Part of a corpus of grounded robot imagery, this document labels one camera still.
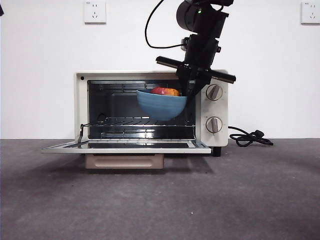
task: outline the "electrical socket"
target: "electrical socket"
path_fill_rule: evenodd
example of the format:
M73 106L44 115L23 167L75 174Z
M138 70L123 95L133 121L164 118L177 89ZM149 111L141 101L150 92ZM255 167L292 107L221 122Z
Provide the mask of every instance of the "electrical socket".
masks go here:
M301 24L320 24L320 1L301 3Z
M85 1L83 3L83 18L85 24L106 23L106 2Z

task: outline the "oven control knob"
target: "oven control knob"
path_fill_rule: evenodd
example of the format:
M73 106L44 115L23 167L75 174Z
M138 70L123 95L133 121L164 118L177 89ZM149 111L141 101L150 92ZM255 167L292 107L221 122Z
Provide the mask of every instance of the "oven control knob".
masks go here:
M210 117L207 121L206 121L206 129L210 132L210 133L218 133L221 131L222 129L222 121L220 118L213 116Z
M217 101L222 97L223 90L219 85L213 84L206 89L206 97L211 101Z

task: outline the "apple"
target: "apple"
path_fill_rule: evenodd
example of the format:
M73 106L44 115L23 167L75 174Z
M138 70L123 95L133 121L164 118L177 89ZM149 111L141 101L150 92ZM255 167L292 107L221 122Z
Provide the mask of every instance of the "apple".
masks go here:
M158 95L180 96L180 93L177 89L160 86L157 86L154 89L152 89L150 93Z

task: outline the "open oven door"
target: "open oven door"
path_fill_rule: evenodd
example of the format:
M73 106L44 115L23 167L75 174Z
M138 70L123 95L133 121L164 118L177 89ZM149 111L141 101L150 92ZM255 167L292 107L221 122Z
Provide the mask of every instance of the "open oven door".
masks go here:
M65 154L210 154L211 148L195 140L88 140L71 141L41 149Z

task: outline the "bowl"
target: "bowl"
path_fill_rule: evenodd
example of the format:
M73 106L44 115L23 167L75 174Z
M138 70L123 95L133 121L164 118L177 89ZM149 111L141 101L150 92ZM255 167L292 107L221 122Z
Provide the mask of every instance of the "bowl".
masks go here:
M137 90L140 108L150 118L169 121L177 117L185 109L186 96L169 96L150 93L151 90Z

